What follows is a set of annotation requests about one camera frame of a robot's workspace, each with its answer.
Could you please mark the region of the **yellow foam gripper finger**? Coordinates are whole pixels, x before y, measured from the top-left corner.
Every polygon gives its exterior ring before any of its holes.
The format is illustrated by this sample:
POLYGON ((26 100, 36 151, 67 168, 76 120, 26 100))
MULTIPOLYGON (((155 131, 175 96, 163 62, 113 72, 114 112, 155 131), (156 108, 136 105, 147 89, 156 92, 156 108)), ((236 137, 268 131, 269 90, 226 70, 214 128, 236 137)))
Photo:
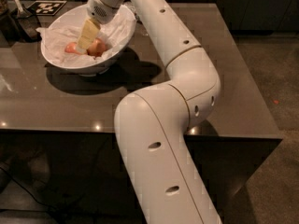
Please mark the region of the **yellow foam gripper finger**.
POLYGON ((80 35, 76 44, 76 51, 83 54, 92 44, 100 31, 100 23, 95 19, 87 19, 81 28, 80 35))

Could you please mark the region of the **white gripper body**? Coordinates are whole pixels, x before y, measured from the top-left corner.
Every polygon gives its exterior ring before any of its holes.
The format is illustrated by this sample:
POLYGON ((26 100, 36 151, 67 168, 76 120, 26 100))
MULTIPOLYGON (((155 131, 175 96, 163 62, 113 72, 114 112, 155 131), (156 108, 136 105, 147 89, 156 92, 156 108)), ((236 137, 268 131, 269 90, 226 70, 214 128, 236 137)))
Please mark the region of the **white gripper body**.
POLYGON ((102 24, 113 20, 120 7, 120 0, 88 0, 87 13, 102 24))

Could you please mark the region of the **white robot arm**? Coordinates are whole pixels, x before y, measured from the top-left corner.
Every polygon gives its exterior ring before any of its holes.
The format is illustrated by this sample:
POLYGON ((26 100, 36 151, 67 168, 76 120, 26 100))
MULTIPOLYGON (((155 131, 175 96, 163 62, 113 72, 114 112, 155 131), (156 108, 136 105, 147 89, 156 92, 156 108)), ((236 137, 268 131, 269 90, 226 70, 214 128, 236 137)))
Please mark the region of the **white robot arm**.
MULTIPOLYGON (((124 0, 88 0, 88 14, 112 21, 124 0)), ((126 95, 114 130, 148 224, 222 224, 184 134, 206 119, 221 82, 213 62, 165 0, 131 0, 169 75, 126 95)))

